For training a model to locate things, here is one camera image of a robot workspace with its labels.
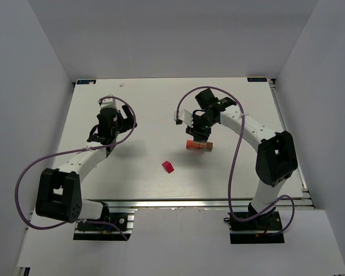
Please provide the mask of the cream rectangular wood block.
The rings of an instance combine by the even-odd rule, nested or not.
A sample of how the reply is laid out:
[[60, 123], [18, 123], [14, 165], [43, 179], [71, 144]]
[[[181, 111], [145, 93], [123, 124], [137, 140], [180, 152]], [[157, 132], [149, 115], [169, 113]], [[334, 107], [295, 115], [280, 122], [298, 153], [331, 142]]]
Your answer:
[[199, 145], [206, 145], [207, 142], [206, 141], [193, 141], [195, 144], [199, 144]]

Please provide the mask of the red-orange rectangular block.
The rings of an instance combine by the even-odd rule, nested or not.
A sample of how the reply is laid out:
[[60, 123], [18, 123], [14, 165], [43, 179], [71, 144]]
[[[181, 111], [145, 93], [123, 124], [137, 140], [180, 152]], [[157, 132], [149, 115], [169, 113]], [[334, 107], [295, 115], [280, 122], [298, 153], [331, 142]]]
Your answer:
[[197, 150], [199, 148], [200, 148], [199, 144], [197, 144], [195, 141], [192, 141], [192, 140], [186, 141], [186, 149], [187, 150], [194, 150], [194, 149]]

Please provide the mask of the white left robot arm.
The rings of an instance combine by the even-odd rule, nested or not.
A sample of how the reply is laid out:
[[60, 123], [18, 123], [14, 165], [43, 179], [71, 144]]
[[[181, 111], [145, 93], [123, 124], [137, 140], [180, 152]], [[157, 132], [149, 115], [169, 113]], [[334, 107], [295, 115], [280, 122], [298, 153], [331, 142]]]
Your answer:
[[41, 173], [35, 206], [38, 216], [66, 223], [107, 218], [106, 204], [82, 198], [81, 183], [114, 150], [118, 135], [137, 126], [129, 106], [123, 105], [122, 109], [126, 117], [113, 103], [101, 107], [85, 150]]

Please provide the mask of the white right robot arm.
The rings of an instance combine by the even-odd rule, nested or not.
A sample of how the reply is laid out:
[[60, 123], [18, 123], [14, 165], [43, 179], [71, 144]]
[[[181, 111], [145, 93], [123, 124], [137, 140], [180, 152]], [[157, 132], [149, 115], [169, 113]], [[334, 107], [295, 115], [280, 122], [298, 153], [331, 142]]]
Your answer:
[[250, 215], [246, 219], [254, 220], [274, 210], [275, 204], [282, 199], [279, 192], [283, 184], [298, 168], [293, 137], [288, 131], [276, 132], [257, 122], [244, 111], [241, 102], [232, 94], [218, 99], [213, 95], [215, 90], [213, 86], [192, 89], [192, 92], [198, 92], [195, 100], [200, 109], [190, 113], [177, 108], [174, 120], [177, 124], [185, 123], [187, 134], [199, 143], [208, 141], [215, 124], [232, 130], [239, 136], [234, 159], [238, 158], [242, 141], [255, 150], [255, 171], [259, 182], [248, 206]]

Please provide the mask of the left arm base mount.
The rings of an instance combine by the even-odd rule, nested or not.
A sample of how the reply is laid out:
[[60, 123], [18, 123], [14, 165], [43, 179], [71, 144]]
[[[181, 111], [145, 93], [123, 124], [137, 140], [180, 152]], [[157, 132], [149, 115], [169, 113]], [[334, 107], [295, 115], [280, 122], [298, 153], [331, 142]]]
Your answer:
[[128, 241], [133, 230], [135, 209], [117, 208], [103, 202], [101, 218], [87, 218], [76, 223], [73, 240]]

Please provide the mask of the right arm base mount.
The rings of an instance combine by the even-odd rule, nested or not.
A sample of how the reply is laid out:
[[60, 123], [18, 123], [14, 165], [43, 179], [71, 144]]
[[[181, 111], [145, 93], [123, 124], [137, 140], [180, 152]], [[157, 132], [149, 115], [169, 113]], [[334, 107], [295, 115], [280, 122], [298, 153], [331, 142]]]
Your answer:
[[231, 244], [284, 244], [282, 221], [274, 212], [251, 221], [240, 222], [231, 214], [223, 219], [229, 225]]

